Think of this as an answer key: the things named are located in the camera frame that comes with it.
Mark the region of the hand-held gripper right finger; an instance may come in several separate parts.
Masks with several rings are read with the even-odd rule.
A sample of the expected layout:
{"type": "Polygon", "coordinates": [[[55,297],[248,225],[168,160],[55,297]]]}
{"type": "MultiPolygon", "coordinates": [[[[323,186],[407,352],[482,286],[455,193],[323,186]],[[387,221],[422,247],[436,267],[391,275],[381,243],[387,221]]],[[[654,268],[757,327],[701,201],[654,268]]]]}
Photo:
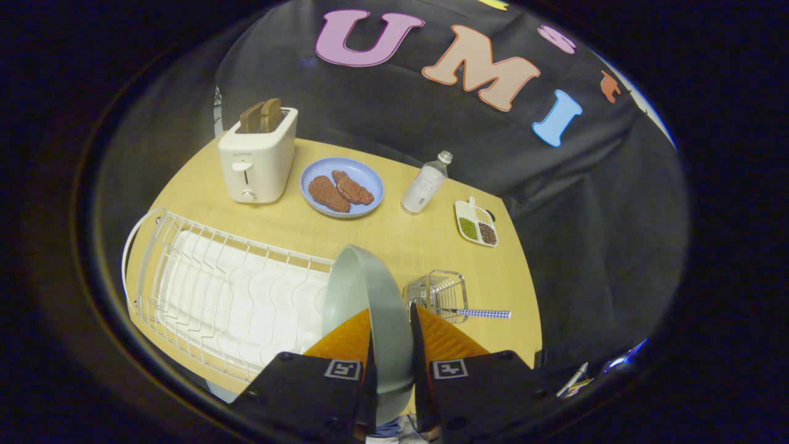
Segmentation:
{"type": "Polygon", "coordinates": [[[535,373],[511,350],[490,352],[425,307],[411,305],[417,427],[437,443],[496,443],[529,424],[535,373]]]}

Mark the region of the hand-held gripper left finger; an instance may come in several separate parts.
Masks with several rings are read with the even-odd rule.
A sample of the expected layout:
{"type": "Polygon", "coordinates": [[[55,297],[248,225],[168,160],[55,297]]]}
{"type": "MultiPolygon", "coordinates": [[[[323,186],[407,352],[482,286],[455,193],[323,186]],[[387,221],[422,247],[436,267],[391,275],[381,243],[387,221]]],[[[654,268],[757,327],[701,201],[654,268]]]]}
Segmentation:
{"type": "Polygon", "coordinates": [[[377,427],[377,363],[368,310],[340,330],[361,331],[360,359],[279,352],[232,402],[231,410],[254,432],[278,443],[361,443],[377,427]]]}

